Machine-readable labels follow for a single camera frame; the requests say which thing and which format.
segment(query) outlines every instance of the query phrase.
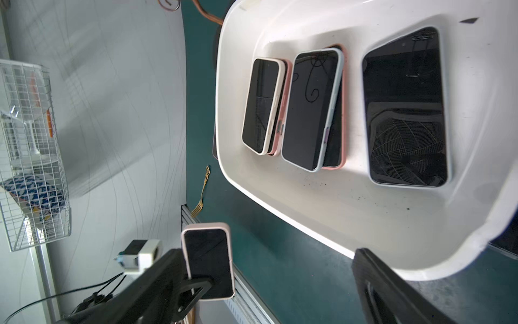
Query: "phone screen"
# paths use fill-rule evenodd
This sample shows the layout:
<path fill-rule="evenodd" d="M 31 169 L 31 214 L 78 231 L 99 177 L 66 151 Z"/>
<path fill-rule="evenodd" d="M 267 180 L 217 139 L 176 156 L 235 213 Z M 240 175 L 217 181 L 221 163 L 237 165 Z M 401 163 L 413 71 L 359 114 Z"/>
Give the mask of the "phone screen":
<path fill-rule="evenodd" d="M 335 51 L 303 53 L 293 65 L 282 155 L 308 170 L 318 167 L 337 66 Z"/>
<path fill-rule="evenodd" d="M 234 294 L 226 232 L 222 229 L 184 233 L 191 277 L 211 277 L 214 285 L 202 299 L 229 298 Z"/>
<path fill-rule="evenodd" d="M 263 152 L 278 75 L 277 62 L 261 59 L 254 61 L 242 139 L 257 153 Z"/>
<path fill-rule="evenodd" d="M 323 166 L 337 167 L 342 162 L 342 81 L 336 97 L 333 123 L 329 129 Z"/>
<path fill-rule="evenodd" d="M 437 30 L 427 27 L 369 52 L 363 69 L 371 178 L 407 186 L 445 183 Z"/>

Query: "phone case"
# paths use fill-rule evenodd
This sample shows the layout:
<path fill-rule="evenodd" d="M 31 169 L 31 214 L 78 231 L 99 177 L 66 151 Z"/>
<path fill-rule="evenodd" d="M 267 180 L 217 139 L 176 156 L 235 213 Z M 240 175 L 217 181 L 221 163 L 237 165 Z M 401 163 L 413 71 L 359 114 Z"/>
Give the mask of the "phone case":
<path fill-rule="evenodd" d="M 326 118 L 326 123 L 325 123 L 325 126 L 324 126 L 324 134 L 322 136 L 322 143 L 320 145 L 320 155 L 319 155 L 319 160 L 318 160 L 318 163 L 317 163 L 317 167 L 314 170 L 309 170 L 309 169 L 306 169 L 305 167 L 302 167 L 302 166 L 300 166 L 298 164 L 295 164 L 295 163 L 287 160 L 284 157 L 284 155 L 282 154 L 282 149 L 281 149 L 281 156 L 284 159 L 284 161 L 286 161 L 288 163 L 291 163 L 294 166 L 300 167 L 301 169 L 306 170 L 308 172 L 317 172 L 318 170 L 320 170 L 322 168 L 322 163 L 324 162 L 325 149 L 327 147 L 327 136 L 329 135 L 329 128 L 331 127 L 331 122 L 333 120 L 333 113 L 335 112 L 335 105 L 336 105 L 336 97 L 338 95 L 338 88 L 340 86 L 340 79 L 342 77 L 343 53 L 342 53 L 341 50 L 336 49 L 336 48 L 325 48 L 325 49 L 316 50 L 316 51 L 301 52 L 301 53 L 297 54 L 297 56 L 293 60 L 293 62 L 295 62 L 297 60 L 297 57 L 299 55 L 301 55 L 301 54 L 316 53 L 316 52 L 323 52 L 323 51 L 334 51 L 334 52 L 336 52 L 338 54 L 338 64 L 336 66 L 335 81 L 334 81 L 334 84 L 333 84 L 333 90 L 331 92 L 331 101 L 329 101 L 329 109 L 327 111 L 327 118 Z M 290 113 L 290 104 L 288 103 L 288 106 L 287 106 L 287 109 L 286 109 L 286 116 L 284 118 L 284 122 L 283 122 L 283 125 L 281 127 L 281 131 L 284 130 L 284 125 L 286 124 L 286 121 L 288 119 L 289 113 Z"/>
<path fill-rule="evenodd" d="M 342 152 L 341 157 L 342 160 L 340 161 L 340 164 L 338 166 L 322 166 L 322 169 L 326 170 L 336 170 L 343 167 L 343 165 L 346 163 L 346 147 L 347 147 L 347 89 L 349 86 L 349 80 L 348 80 L 348 61 L 347 61 L 347 51 L 345 47 L 342 44 L 333 44 L 330 47 L 339 47 L 342 50 L 343 53 L 343 70 L 342 70 Z"/>
<path fill-rule="evenodd" d="M 274 138 L 272 139 L 274 141 L 274 144 L 271 148 L 271 151 L 268 152 L 271 156 L 277 156 L 281 152 L 282 147 L 282 130 L 283 130 L 283 121 L 286 114 L 286 108 L 288 106 L 288 100 L 290 99 L 290 85 L 291 85 L 291 78 L 292 78 L 292 69 L 293 69 L 293 63 L 289 60 L 283 60 L 284 63 L 286 63 L 286 80 L 284 81 L 284 87 L 282 92 L 282 99 L 281 104 L 279 106 L 279 116 L 277 118 L 277 125 L 276 129 L 272 130 L 274 133 Z"/>
<path fill-rule="evenodd" d="M 211 230 L 211 229 L 220 229 L 225 231 L 226 237 L 227 237 L 227 247 L 228 247 L 228 261 L 230 263 L 230 275 L 232 278 L 232 296 L 225 297 L 225 298 L 213 298 L 213 299 L 200 299 L 200 301 L 215 301 L 215 300 L 226 300 L 234 297 L 236 294 L 236 285 L 234 282 L 234 262 L 232 259 L 232 246 L 231 246 L 231 240 L 230 240 L 230 227 L 226 223 L 198 223 L 198 224 L 190 224 L 183 228 L 182 234 L 181 234 L 181 240 L 182 240 L 182 252 L 183 257 L 185 258 L 185 267 L 187 268 L 187 276 L 189 279 L 192 279 L 191 276 L 191 268 L 189 267 L 189 256 L 187 254 L 187 249 L 185 247 L 185 233 L 187 231 L 196 231 L 196 230 Z"/>
<path fill-rule="evenodd" d="M 243 142 L 243 144 L 248 147 L 249 149 L 251 149 L 255 154 L 257 155 L 265 155 L 268 153 L 268 148 L 270 146 L 270 139 L 271 139 L 271 133 L 272 133 L 272 128 L 274 126 L 274 121 L 275 121 L 275 116 L 276 116 L 276 112 L 277 112 L 277 109 L 279 108 L 279 99 L 280 99 L 280 92 L 281 92 L 281 88 L 282 88 L 282 85 L 283 85 L 283 80 L 284 80 L 284 76 L 286 74 L 286 67 L 284 65 L 284 62 L 282 60 L 278 60 L 278 59 L 272 59 L 272 58 L 255 58 L 252 62 L 252 69 L 253 69 L 253 65 L 255 63 L 256 60 L 265 60 L 265 61 L 273 61 L 273 62 L 276 62 L 278 65 L 279 65 L 279 72 L 277 74 L 277 84 L 275 86 L 275 91 L 274 91 L 274 100 L 272 102 L 272 105 L 271 105 L 271 110 L 270 110 L 270 116 L 268 118 L 268 125 L 266 127 L 266 135 L 265 135 L 265 140 L 264 140 L 264 145 L 263 145 L 263 151 L 262 152 L 257 152 L 256 150 L 254 150 L 253 148 L 251 148 L 250 146 L 248 146 L 244 140 L 242 139 L 242 136 L 241 136 L 241 141 Z M 243 117 L 243 129 L 244 129 L 244 122 L 245 122 L 245 118 L 246 118 L 246 113 Z"/>

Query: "white plastic tray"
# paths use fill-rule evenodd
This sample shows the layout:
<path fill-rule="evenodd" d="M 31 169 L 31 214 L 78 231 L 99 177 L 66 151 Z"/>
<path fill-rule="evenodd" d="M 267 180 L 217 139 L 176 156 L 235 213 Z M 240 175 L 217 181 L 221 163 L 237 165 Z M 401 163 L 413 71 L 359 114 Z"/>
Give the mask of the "white plastic tray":
<path fill-rule="evenodd" d="M 350 258 L 368 247 L 407 280 L 461 270 L 505 229 L 518 204 L 518 20 L 510 12 L 518 12 L 517 1 L 237 1 L 221 31 L 216 81 L 225 177 Z M 376 185 L 368 175 L 362 59 L 426 26 L 441 41 L 450 181 L 429 190 Z M 335 43 L 349 54 L 345 166 L 309 173 L 246 148 L 240 134 L 254 57 L 293 61 Z"/>

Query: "dark green tabletop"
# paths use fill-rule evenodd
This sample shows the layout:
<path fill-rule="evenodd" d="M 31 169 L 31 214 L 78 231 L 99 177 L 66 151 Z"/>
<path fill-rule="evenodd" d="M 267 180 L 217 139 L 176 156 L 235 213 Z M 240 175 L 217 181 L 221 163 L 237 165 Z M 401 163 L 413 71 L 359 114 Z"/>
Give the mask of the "dark green tabletop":
<path fill-rule="evenodd" d="M 223 17 L 228 0 L 202 1 Z M 364 323 L 352 260 L 263 209 L 234 188 L 212 156 L 217 27 L 182 2 L 187 58 L 187 203 L 203 222 L 230 225 L 234 262 L 282 323 Z M 518 261 L 486 250 L 442 280 L 411 283 L 458 323 L 518 323 Z"/>

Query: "white wire rack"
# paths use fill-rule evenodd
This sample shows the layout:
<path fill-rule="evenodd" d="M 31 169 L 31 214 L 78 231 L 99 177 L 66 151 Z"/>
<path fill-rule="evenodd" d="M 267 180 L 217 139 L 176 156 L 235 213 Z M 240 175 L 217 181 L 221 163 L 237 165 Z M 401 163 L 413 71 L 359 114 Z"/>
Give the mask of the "white wire rack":
<path fill-rule="evenodd" d="M 70 235 L 47 70 L 0 60 L 0 210 L 11 251 Z"/>

